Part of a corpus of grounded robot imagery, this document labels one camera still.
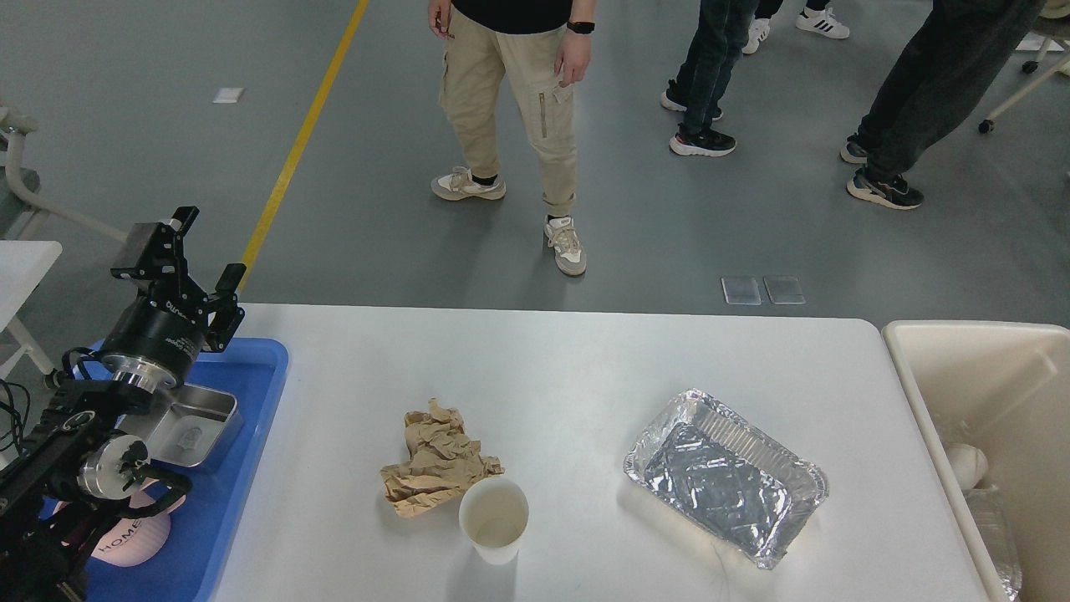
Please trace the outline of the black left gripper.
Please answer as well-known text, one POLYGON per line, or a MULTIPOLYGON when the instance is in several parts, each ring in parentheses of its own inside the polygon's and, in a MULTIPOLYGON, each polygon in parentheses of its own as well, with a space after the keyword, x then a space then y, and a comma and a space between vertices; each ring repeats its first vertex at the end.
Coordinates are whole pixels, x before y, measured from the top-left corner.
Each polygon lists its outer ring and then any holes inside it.
POLYGON ((137 222, 112 260, 111 277, 134 283, 144 297, 129 305, 100 346, 112 380, 146 392, 175 389, 199 354, 224 351, 244 320, 236 296, 244 263, 226 265, 209 300, 188 272, 184 236, 199 213, 180 207, 167 221, 137 222))

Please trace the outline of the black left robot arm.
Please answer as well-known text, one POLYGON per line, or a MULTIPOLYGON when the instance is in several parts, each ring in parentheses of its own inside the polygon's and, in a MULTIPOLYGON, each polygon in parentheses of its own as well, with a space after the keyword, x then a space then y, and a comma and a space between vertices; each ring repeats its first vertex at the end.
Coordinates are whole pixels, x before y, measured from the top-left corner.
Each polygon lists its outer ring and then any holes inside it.
POLYGON ((135 300, 100 350, 65 352, 66 380, 3 469, 4 601, 85 601, 85 565, 100 539, 192 491, 188 477, 153 466, 144 441, 117 425, 148 414, 157 391, 183 386, 199 355, 224 351, 244 319, 244 263, 227 264, 210 293, 192 279, 184 240, 198 213, 180 207, 129 229, 111 274, 137 285, 135 300))

